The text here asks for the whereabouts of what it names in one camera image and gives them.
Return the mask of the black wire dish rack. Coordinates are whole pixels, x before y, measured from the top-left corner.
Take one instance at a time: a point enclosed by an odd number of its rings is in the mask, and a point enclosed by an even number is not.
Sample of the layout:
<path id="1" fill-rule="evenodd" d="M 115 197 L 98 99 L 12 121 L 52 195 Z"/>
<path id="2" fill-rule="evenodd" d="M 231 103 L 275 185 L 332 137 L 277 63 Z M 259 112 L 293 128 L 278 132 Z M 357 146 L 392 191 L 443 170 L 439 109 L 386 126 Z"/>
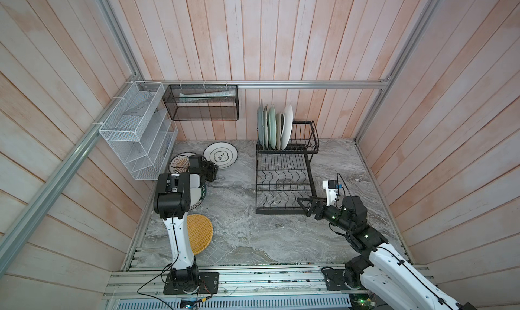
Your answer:
<path id="1" fill-rule="evenodd" d="M 316 197 L 311 160 L 320 141 L 313 121 L 295 120 L 284 150 L 268 150 L 256 142 L 255 211 L 260 215 L 300 215 L 298 200 Z"/>

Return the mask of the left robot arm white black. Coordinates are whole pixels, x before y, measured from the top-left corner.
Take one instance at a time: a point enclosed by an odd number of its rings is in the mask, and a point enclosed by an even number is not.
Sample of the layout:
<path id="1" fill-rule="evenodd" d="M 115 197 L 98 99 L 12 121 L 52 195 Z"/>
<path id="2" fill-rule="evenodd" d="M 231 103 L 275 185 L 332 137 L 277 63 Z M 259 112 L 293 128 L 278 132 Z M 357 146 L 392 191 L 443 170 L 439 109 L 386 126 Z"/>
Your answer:
<path id="1" fill-rule="evenodd" d="M 165 224 L 172 251 L 166 285 L 184 292 L 200 285 L 199 269 L 191 249 L 188 235 L 188 212 L 192 193 L 200 189 L 207 179 L 213 180 L 218 167 L 204 156 L 189 157 L 188 170 L 184 173 L 162 173 L 158 176 L 154 192 L 154 212 Z"/>

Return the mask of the cream floral plate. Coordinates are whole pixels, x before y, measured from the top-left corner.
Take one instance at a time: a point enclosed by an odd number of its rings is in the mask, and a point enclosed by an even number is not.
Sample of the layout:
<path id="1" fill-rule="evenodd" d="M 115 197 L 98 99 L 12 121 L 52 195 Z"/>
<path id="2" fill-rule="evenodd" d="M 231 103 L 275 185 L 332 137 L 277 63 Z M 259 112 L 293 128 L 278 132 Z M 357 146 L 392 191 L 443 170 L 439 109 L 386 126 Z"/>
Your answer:
<path id="1" fill-rule="evenodd" d="M 264 107 L 263 110 L 263 134 L 264 134 L 264 149 L 269 149 L 269 130 L 268 130 L 268 108 Z"/>

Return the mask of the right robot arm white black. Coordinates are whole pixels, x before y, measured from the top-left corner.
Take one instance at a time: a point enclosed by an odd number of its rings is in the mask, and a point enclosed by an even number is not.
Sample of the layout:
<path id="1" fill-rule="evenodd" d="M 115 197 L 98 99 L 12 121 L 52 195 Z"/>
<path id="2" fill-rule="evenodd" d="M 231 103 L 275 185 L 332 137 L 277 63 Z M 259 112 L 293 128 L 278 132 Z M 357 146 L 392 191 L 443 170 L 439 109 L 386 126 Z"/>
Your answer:
<path id="1" fill-rule="evenodd" d="M 307 217 L 326 220 L 359 255 L 344 270 L 327 269 L 324 277 L 337 290 L 365 288 L 393 309 L 475 309 L 459 303 L 407 262 L 386 237 L 368 224 L 359 196 L 344 197 L 341 207 L 318 197 L 298 198 Z"/>

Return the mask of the black round plate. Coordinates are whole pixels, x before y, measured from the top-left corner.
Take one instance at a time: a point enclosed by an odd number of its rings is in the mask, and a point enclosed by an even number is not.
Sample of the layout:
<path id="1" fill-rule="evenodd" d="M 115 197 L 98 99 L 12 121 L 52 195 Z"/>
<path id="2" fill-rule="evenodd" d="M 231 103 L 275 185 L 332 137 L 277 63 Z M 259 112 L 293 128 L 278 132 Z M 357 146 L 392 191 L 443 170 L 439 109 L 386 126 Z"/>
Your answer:
<path id="1" fill-rule="evenodd" d="M 276 114 L 276 149 L 281 149 L 281 139 L 282 139 L 282 131 L 284 127 L 284 114 L 277 113 Z"/>

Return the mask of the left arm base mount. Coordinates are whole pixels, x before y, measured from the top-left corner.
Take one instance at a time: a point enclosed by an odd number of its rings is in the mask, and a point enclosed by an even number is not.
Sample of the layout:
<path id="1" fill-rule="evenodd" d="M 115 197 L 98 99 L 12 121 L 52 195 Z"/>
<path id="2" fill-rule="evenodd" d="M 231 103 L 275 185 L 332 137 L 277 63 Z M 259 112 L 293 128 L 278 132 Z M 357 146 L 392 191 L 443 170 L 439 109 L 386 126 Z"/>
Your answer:
<path id="1" fill-rule="evenodd" d="M 194 265 L 187 269 L 171 269 L 167 274 L 164 295 L 192 295 L 196 293 L 217 294 L 218 272 L 199 272 Z"/>

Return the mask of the light green flower plate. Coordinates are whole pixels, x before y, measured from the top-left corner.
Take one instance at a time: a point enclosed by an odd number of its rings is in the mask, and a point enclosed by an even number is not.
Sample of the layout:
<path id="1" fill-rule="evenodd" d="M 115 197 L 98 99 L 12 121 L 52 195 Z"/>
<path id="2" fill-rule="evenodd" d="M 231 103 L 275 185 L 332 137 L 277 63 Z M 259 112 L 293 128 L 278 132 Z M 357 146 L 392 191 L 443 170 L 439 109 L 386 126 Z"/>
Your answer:
<path id="1" fill-rule="evenodd" d="M 276 149 L 276 110 L 274 105 L 271 105 L 268 110 L 268 139 L 269 148 Z"/>

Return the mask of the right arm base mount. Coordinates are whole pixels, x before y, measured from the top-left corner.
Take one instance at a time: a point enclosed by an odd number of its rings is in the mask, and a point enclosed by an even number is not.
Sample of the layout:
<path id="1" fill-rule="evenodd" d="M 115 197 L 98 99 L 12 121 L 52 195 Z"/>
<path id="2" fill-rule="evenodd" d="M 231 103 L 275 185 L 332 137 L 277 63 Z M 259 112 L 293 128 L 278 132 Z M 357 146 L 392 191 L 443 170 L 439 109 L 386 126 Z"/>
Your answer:
<path id="1" fill-rule="evenodd" d="M 358 256 L 346 262 L 344 269 L 326 266 L 320 271 L 328 291 L 359 290 L 362 287 L 361 275 L 373 266 L 366 257 Z"/>

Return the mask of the large teal green plate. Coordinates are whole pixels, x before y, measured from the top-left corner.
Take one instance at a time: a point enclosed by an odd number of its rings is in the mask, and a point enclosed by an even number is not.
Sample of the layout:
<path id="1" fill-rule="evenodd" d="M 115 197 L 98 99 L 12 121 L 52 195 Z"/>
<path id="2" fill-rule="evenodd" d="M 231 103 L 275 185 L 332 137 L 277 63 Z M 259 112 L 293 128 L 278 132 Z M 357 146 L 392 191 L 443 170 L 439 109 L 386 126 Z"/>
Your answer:
<path id="1" fill-rule="evenodd" d="M 265 149 L 265 137 L 264 137 L 264 108 L 262 105 L 257 110 L 257 134 L 258 142 L 261 149 Z"/>

